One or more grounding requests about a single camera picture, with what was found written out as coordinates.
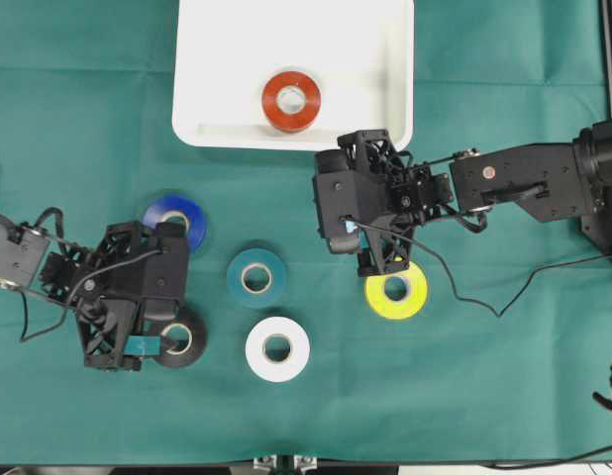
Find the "yellow tape roll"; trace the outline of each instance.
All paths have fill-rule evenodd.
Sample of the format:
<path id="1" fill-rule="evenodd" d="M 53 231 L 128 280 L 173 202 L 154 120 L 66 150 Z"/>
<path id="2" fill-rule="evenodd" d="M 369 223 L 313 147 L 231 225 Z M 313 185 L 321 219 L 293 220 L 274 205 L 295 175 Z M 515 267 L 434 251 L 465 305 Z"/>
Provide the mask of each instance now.
<path id="1" fill-rule="evenodd" d="M 396 278 L 401 279 L 406 288 L 401 300 L 392 300 L 385 294 L 385 282 Z M 390 320 L 404 320 L 416 315 L 425 305 L 427 293 L 427 278 L 413 262 L 409 263 L 407 270 L 365 279 L 365 299 L 375 312 Z"/>

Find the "red tape roll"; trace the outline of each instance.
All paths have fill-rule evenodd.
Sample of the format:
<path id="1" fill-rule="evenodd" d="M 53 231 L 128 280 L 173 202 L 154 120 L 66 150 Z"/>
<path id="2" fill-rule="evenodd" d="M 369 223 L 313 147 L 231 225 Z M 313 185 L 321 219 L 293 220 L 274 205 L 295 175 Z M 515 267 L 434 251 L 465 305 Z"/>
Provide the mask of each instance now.
<path id="1" fill-rule="evenodd" d="M 277 96 L 285 87 L 297 87 L 305 96 L 304 107 L 295 114 L 282 111 L 277 104 Z M 262 108 L 268 121 L 283 132 L 300 132 L 307 129 L 317 117 L 322 104 L 322 96 L 315 81 L 298 71 L 280 72 L 264 86 Z"/>

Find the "green table cover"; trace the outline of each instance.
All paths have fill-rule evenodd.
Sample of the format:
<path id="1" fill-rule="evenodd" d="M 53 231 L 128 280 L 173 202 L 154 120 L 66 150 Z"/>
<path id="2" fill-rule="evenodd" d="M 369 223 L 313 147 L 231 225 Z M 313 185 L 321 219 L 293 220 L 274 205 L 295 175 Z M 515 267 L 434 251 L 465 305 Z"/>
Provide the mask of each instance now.
<path id="1" fill-rule="evenodd" d="M 597 3 L 418 0 L 410 149 L 433 159 L 567 141 L 603 120 Z M 74 320 L 21 345 L 20 298 L 0 290 L 0 463 L 534 459 L 612 443 L 612 415 L 590 398 L 607 391 L 612 361 L 607 263 L 540 275 L 498 322 L 455 302 L 417 250 L 426 307 L 379 318 L 356 260 L 316 233 L 311 153 L 194 148 L 172 132 L 176 21 L 173 0 L 0 0 L 0 211 L 24 221 L 59 206 L 66 235 L 95 245 L 107 224 L 180 192 L 209 226 L 187 285 L 208 347 L 183 370 L 84 369 Z M 541 225 L 514 205 L 481 236 L 442 223 L 418 239 L 446 256 L 464 294 L 497 306 L 532 267 L 595 253 L 577 222 Z M 249 310 L 227 292 L 230 259 L 252 244 L 286 262 L 277 308 Z M 34 328 L 58 317 L 41 302 L 31 312 Z M 270 315 L 311 340 L 287 384 L 258 379 L 244 356 Z"/>

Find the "white tape roll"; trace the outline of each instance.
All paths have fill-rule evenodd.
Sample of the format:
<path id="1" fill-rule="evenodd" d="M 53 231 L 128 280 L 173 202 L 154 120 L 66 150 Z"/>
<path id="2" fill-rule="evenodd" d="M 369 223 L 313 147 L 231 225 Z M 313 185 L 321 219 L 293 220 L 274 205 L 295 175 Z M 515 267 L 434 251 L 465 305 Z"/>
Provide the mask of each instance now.
<path id="1" fill-rule="evenodd" d="M 288 356 L 282 361 L 273 361 L 266 355 L 266 343 L 273 337 L 285 338 L 290 345 Z M 257 376 L 271 383 L 282 383 L 302 372 L 310 356 L 310 342 L 304 329 L 292 320 L 270 317 L 249 333 L 245 355 Z"/>

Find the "blue tape roll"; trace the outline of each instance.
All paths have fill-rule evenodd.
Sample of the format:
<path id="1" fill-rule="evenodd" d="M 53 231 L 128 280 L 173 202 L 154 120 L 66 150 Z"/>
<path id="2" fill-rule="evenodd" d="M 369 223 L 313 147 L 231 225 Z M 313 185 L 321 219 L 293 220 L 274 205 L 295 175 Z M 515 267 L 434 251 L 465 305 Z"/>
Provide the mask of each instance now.
<path id="1" fill-rule="evenodd" d="M 245 274 L 261 268 L 269 274 L 266 287 L 253 291 L 245 285 Z M 227 287 L 231 295 L 245 307 L 261 309 L 273 305 L 286 288 L 286 266 L 266 249 L 249 249 L 238 254 L 227 269 Z"/>
<path id="2" fill-rule="evenodd" d="M 200 247 L 207 229 L 205 215 L 194 202 L 175 195 L 163 196 L 148 207 L 143 224 L 155 228 L 158 223 L 176 216 L 184 217 L 189 250 L 193 252 Z"/>

